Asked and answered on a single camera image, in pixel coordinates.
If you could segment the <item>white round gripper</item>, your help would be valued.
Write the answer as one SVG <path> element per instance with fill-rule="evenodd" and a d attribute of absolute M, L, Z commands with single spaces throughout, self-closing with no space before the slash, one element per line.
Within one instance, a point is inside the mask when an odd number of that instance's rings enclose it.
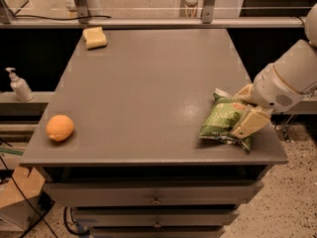
<path fill-rule="evenodd" d="M 230 131 L 232 136 L 244 139 L 270 122 L 271 109 L 285 112 L 299 103 L 304 95 L 282 79 L 274 64 L 269 63 L 255 77 L 253 84 L 246 84 L 234 98 L 248 103 L 255 102 L 258 105 L 248 107 Z"/>

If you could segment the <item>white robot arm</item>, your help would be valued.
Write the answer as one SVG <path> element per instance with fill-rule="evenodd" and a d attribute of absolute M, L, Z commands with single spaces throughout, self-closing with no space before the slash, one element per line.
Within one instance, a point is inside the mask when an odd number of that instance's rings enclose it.
<path fill-rule="evenodd" d="M 244 139 L 270 121 L 273 111 L 285 112 L 317 88 L 317 5 L 304 21 L 307 41 L 297 41 L 278 60 L 269 63 L 235 98 L 248 107 L 230 134 Z"/>

